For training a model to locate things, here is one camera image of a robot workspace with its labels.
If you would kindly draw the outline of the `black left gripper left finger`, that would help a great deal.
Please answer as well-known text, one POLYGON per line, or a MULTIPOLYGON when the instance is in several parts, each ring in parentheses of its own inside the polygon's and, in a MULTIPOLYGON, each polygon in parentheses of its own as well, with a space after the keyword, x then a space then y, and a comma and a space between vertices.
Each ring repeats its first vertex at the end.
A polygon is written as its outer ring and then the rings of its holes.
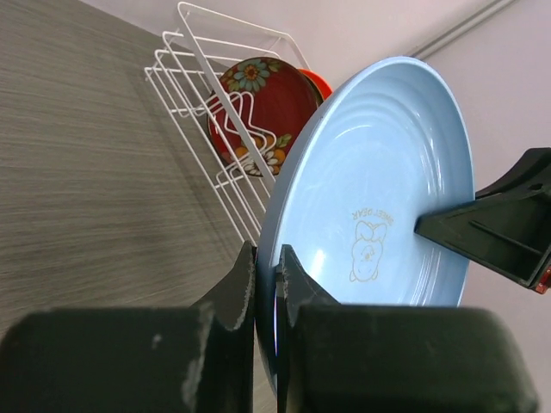
POLYGON ((23 317, 1 341, 2 411, 251 411, 255 254, 191 306, 23 317))

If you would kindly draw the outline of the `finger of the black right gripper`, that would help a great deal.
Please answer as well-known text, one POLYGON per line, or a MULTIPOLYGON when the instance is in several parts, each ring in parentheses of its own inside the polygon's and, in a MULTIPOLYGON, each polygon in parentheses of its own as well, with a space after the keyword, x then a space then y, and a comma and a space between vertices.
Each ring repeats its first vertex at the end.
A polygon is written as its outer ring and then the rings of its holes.
POLYGON ((421 216, 415 232, 521 287, 550 289, 550 149, 530 148, 475 200, 421 216))

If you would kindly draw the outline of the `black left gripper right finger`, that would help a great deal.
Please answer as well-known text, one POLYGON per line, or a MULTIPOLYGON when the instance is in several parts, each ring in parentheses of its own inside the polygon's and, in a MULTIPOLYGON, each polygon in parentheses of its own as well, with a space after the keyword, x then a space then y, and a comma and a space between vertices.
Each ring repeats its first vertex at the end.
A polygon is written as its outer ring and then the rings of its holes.
POLYGON ((282 247, 280 412, 535 412, 520 349, 479 308, 344 305, 282 247))

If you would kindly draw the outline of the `light blue plate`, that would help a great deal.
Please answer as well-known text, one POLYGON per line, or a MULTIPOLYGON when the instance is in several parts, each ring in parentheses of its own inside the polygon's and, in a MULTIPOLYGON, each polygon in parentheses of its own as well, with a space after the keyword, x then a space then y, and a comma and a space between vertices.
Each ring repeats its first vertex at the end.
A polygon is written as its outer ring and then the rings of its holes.
POLYGON ((461 111, 426 63, 384 59, 307 122, 279 172, 257 248, 257 336, 275 382, 276 267, 290 245, 345 304, 456 306, 468 261, 416 235, 421 215, 472 201, 461 111))

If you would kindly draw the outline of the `red floral plate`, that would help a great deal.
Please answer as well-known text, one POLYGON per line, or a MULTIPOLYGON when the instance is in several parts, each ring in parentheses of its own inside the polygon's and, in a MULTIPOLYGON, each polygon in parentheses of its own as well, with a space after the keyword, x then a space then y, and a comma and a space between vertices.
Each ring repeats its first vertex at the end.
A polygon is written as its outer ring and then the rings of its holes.
POLYGON ((291 146, 323 100, 291 64, 271 57, 238 62, 220 78, 256 147, 278 175, 291 146))

